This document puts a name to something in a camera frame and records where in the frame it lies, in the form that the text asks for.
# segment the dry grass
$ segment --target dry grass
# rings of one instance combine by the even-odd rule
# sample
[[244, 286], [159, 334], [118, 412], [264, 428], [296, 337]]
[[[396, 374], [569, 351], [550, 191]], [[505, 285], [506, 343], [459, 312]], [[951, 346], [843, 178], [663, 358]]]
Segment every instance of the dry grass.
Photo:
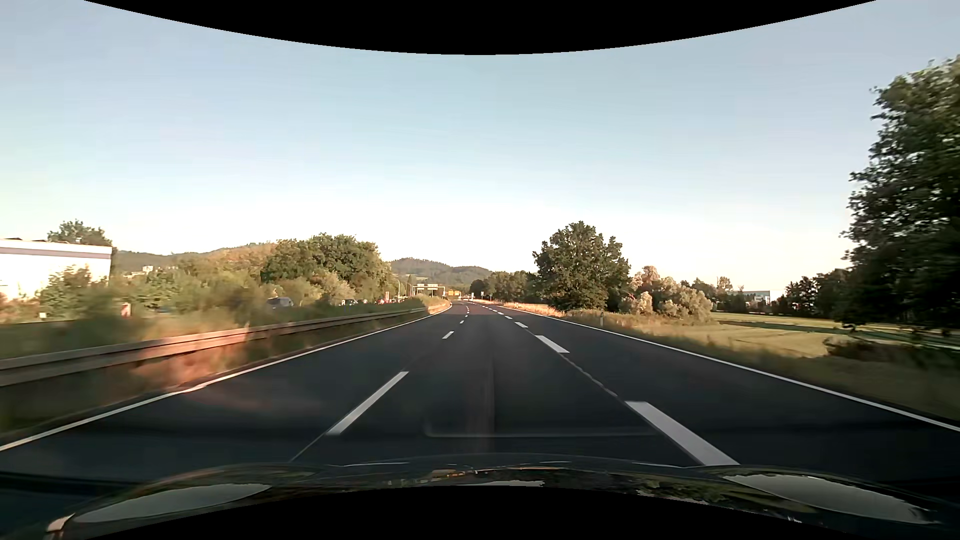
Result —
[[513, 309], [521, 309], [523, 311], [530, 311], [531, 313], [538, 313], [540, 315], [546, 315], [548, 317], [563, 317], [564, 313], [558, 309], [554, 309], [546, 304], [519, 304], [517, 302], [508, 302], [503, 305], [504, 307], [512, 307]]

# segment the highway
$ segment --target highway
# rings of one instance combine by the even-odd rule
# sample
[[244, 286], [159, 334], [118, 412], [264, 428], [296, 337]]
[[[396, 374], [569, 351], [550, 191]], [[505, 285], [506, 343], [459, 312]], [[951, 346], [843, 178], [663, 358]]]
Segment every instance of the highway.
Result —
[[[0, 474], [135, 482], [244, 462], [346, 465], [482, 452], [774, 465], [885, 483], [960, 479], [956, 427], [610, 332], [464, 302], [2, 443]], [[0, 478], [0, 530], [85, 498], [56, 487], [27, 493]]]

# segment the white building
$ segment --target white building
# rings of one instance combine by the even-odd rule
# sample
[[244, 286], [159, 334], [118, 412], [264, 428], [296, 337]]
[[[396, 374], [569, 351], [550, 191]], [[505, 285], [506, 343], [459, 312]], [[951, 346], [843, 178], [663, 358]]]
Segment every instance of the white building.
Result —
[[110, 246], [0, 240], [0, 293], [7, 298], [34, 297], [51, 274], [71, 266], [86, 266], [93, 281], [109, 277], [112, 253]]

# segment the car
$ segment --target car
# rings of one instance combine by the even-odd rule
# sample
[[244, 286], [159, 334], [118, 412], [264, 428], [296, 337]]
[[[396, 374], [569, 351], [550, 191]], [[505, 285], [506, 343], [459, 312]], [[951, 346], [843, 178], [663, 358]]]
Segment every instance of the car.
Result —
[[294, 301], [290, 300], [286, 296], [277, 296], [267, 300], [267, 306], [270, 306], [271, 309], [277, 309], [278, 307], [293, 307]]

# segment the guardrail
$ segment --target guardrail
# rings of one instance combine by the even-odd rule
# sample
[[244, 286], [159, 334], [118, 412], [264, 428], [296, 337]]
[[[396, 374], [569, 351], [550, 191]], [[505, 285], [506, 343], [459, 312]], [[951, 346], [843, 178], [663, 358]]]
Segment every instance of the guardrail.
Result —
[[49, 379], [60, 375], [69, 375], [117, 364], [193, 353], [203, 349], [223, 347], [225, 345], [263, 339], [275, 335], [362, 323], [376, 319], [409, 315], [421, 311], [429, 313], [431, 309], [428, 307], [416, 307], [414, 309], [389, 311], [386, 313], [363, 313], [343, 317], [314, 319], [311, 321], [280, 323], [262, 327], [192, 333], [151, 339], [149, 341], [119, 343], [116, 345], [104, 345], [101, 347], [75, 349], [72, 351], [61, 351], [43, 355], [0, 359], [0, 387], [29, 382], [31, 380]]

